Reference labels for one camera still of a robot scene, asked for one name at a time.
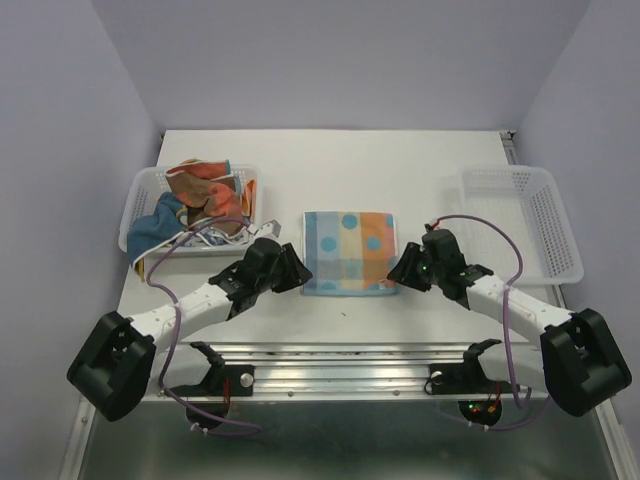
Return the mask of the blue polka dot towel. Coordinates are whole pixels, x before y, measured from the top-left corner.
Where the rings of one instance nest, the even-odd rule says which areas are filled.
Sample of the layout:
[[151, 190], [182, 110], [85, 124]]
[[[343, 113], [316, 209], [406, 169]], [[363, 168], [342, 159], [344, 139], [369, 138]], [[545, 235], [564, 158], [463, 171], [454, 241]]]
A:
[[387, 278], [399, 258], [396, 221], [385, 212], [315, 211], [303, 216], [307, 296], [374, 297], [397, 293]]

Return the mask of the orange brown bear towel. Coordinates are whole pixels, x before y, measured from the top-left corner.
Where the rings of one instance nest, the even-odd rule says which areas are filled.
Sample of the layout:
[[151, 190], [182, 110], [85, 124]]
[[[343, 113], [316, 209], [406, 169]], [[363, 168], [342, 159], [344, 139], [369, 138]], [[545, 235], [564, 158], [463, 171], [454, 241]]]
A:
[[171, 192], [187, 209], [189, 226], [208, 218], [242, 220], [241, 183], [229, 161], [189, 159], [165, 172]]

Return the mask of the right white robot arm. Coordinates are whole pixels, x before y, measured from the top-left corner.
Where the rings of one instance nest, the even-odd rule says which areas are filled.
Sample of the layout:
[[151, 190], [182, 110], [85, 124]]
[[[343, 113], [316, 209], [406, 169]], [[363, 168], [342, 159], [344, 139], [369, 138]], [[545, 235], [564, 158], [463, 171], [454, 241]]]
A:
[[525, 344], [488, 339], [471, 344], [463, 359], [431, 365], [434, 395], [484, 393], [495, 383], [544, 392], [564, 412], [580, 417], [626, 389], [631, 371], [603, 316], [544, 303], [467, 263], [454, 234], [429, 230], [407, 244], [389, 280], [426, 292], [438, 287], [465, 309], [498, 321]]

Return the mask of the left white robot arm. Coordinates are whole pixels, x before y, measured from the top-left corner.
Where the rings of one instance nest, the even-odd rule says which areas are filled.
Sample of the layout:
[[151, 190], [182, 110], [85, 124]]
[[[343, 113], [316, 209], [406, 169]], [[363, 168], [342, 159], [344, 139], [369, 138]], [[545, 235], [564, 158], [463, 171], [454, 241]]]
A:
[[67, 371], [67, 380], [111, 422], [132, 412], [147, 393], [155, 358], [200, 330], [251, 309], [267, 292], [283, 293], [313, 278], [292, 244], [259, 238], [242, 259], [190, 294], [148, 312], [103, 315]]

